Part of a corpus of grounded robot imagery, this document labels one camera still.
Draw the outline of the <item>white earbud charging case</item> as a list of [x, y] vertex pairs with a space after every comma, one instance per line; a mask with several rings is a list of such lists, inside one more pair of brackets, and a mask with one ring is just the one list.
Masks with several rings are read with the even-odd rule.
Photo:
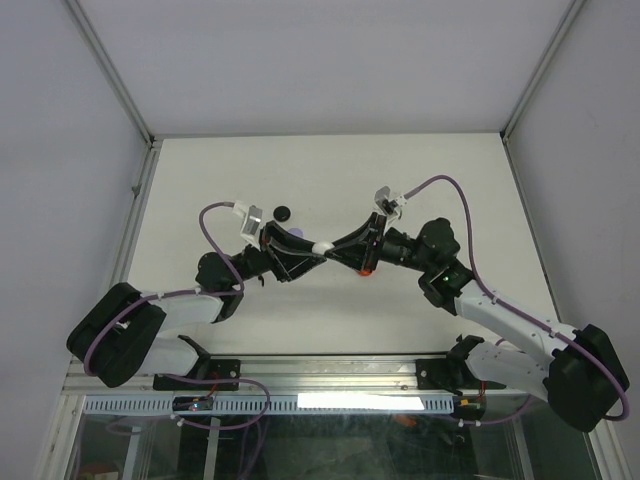
[[318, 241], [312, 246], [312, 253], [315, 255], [325, 256], [326, 253], [335, 248], [335, 245], [329, 241]]

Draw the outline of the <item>black earbud charging case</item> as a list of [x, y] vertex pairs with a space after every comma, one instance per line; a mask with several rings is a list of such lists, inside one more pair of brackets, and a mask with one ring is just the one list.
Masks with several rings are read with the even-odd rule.
[[287, 222], [291, 218], [291, 210], [285, 205], [277, 206], [273, 210], [273, 218], [278, 222]]

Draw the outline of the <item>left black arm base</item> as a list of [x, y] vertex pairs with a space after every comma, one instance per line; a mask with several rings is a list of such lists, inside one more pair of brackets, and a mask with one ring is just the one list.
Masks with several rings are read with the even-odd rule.
[[[206, 361], [199, 361], [186, 375], [192, 380], [231, 380], [239, 378], [241, 374], [241, 360], [235, 358], [215, 358]], [[237, 391], [238, 383], [223, 383], [213, 385], [193, 384], [179, 381], [166, 375], [155, 375], [152, 388], [155, 391], [207, 391], [214, 392]]]

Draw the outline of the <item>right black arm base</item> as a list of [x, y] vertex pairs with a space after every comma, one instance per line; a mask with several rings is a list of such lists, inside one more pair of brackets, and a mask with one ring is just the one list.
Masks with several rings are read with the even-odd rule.
[[482, 387], [464, 362], [445, 357], [417, 359], [415, 376], [419, 390], [440, 389], [461, 396], [464, 390], [480, 391]]

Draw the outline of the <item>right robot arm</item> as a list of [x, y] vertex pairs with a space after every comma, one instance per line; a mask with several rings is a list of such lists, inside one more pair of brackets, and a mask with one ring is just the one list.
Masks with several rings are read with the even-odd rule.
[[460, 338], [447, 354], [452, 383], [469, 387], [481, 380], [520, 390], [546, 402], [581, 432], [592, 431], [602, 420], [628, 417], [629, 380], [603, 330], [539, 319], [489, 288], [458, 260], [460, 245], [444, 218], [427, 222], [415, 238], [386, 228], [378, 214], [371, 220], [334, 242], [324, 256], [363, 272], [374, 271], [379, 262], [418, 271], [418, 286], [434, 307], [474, 322], [512, 346]]

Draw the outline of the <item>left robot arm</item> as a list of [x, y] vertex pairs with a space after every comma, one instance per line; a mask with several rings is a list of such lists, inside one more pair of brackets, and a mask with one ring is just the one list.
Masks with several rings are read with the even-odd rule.
[[183, 328], [229, 319], [247, 281], [272, 273], [290, 282], [326, 260], [331, 242], [310, 242], [270, 222], [238, 254], [220, 249], [198, 263], [196, 284], [143, 293], [127, 282], [112, 286], [71, 331], [67, 350], [89, 376], [109, 388], [143, 374], [170, 374], [188, 388], [209, 377], [210, 354]]

